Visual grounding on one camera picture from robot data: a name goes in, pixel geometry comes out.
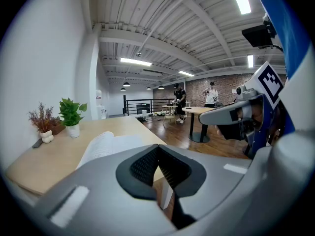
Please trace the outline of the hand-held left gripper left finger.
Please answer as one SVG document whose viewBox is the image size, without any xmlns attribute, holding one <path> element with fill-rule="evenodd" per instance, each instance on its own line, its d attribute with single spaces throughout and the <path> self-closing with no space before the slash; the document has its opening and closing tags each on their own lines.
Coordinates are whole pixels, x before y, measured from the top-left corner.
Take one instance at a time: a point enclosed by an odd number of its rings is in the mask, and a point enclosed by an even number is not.
<svg viewBox="0 0 315 236">
<path fill-rule="evenodd" d="M 62 236 L 167 236 L 176 227 L 153 189 L 157 145 L 85 163 L 35 205 L 46 230 Z"/>
</svg>

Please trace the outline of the person's right hand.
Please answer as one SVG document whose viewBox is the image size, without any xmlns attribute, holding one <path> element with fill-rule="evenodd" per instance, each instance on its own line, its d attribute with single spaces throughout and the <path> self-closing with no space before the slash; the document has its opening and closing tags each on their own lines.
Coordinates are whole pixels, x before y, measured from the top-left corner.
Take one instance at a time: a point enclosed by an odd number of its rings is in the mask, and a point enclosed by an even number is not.
<svg viewBox="0 0 315 236">
<path fill-rule="evenodd" d="M 263 122 L 263 108 L 259 104 L 251 105 L 252 108 L 252 119 L 254 123 L 254 127 L 259 129 Z"/>
</svg>

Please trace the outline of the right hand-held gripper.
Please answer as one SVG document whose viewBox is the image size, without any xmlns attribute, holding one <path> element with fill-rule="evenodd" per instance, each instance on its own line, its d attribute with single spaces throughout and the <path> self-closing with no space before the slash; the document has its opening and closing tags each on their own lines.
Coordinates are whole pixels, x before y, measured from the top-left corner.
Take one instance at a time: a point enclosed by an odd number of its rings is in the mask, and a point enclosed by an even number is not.
<svg viewBox="0 0 315 236">
<path fill-rule="evenodd" d="M 204 125 L 217 125 L 227 140 L 245 139 L 248 145 L 243 148 L 243 153 L 253 159 L 256 152 L 267 144 L 283 88 L 275 69 L 265 62 L 248 81 L 236 88 L 236 102 L 204 112 L 198 119 Z M 251 105 L 254 104 L 263 108 L 263 122 L 259 129 L 254 127 L 252 119 Z"/>
</svg>

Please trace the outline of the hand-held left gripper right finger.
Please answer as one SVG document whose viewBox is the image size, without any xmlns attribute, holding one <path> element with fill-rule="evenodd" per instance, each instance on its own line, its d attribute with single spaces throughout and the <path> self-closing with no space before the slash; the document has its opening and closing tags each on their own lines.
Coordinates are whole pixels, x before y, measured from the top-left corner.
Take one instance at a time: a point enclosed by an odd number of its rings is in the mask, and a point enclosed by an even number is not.
<svg viewBox="0 0 315 236">
<path fill-rule="evenodd" d="M 260 156 L 236 159 L 161 145 L 158 163 L 175 194 L 175 235 L 238 234 L 261 180 Z"/>
</svg>

